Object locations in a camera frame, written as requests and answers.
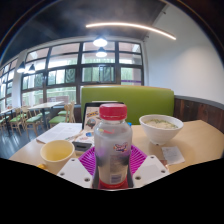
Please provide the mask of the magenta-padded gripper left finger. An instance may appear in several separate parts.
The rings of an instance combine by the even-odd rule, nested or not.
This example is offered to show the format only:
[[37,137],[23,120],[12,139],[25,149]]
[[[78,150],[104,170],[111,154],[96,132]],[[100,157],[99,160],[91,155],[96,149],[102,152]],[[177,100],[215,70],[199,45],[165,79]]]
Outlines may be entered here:
[[58,172],[58,176],[83,188],[91,188],[96,168],[94,148],[79,158],[71,158]]

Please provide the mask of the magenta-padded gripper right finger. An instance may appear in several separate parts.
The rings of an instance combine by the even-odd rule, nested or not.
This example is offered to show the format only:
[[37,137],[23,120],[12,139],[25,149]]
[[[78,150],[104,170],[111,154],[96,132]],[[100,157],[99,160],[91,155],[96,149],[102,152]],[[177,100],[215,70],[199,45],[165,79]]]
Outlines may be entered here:
[[169,174],[155,155],[147,156],[136,146],[131,147],[127,182],[129,188],[140,188]]

